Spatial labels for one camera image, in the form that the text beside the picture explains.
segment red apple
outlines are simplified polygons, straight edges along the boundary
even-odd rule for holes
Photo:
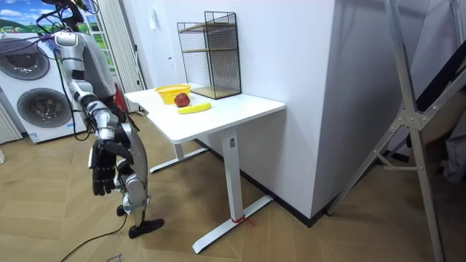
[[[178,95],[176,95],[175,104],[177,105],[177,107],[185,107],[189,105],[190,102],[191,101],[187,94],[179,93]]]

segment white desk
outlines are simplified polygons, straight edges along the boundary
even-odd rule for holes
[[[284,103],[244,94],[212,100],[191,93],[189,95],[191,104],[211,103],[212,108],[195,114],[179,114],[176,105],[165,105],[159,94],[154,90],[132,92],[125,94],[125,96],[131,102],[139,104],[149,113],[147,115],[149,120],[175,148],[176,159],[152,167],[151,172],[207,150],[206,148],[201,148],[184,155],[181,143],[193,140],[201,135],[222,131],[226,186],[232,219],[227,220],[197,240],[193,245],[196,253],[201,252],[213,241],[230,229],[233,229],[237,224],[242,222],[243,217],[249,217],[255,211],[272,201],[270,196],[264,196],[251,206],[246,207],[246,209],[243,210],[242,208],[236,126],[260,116],[282,110],[285,108]]]

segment desk leg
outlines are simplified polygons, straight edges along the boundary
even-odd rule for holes
[[[196,254],[243,222],[243,216],[248,218],[273,200],[270,196],[263,196],[249,207],[246,207],[246,209],[242,209],[240,162],[238,158],[236,129],[234,127],[224,130],[222,147],[224,150],[226,188],[228,190],[230,215],[232,218],[197,240],[192,246]]]
[[[181,147],[181,144],[173,144],[173,148],[175,149],[176,158],[173,159],[173,160],[170,160],[168,162],[165,162],[163,164],[158,164],[155,167],[152,167],[149,170],[149,172],[159,171],[159,170],[161,170],[161,169],[163,169],[165,167],[169,167],[171,165],[177,164],[181,160],[188,159],[188,158],[193,157],[193,156],[195,156],[197,154],[200,154],[200,153],[202,153],[204,151],[207,151],[206,148],[200,148],[200,149],[197,149],[196,151],[193,151],[191,153],[183,154],[183,148]]]

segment desk top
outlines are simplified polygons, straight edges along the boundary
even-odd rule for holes
[[[144,90],[125,94],[149,114],[147,117],[155,127],[174,144],[183,143],[228,127],[256,119],[282,110],[285,104],[252,95],[235,95],[214,100],[191,92],[191,105],[211,103],[212,108],[193,114],[179,114],[178,107],[165,105],[155,90]]]

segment wire rack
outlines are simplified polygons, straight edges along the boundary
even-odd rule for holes
[[[219,99],[241,93],[236,14],[205,12],[204,23],[178,23],[191,92]]]

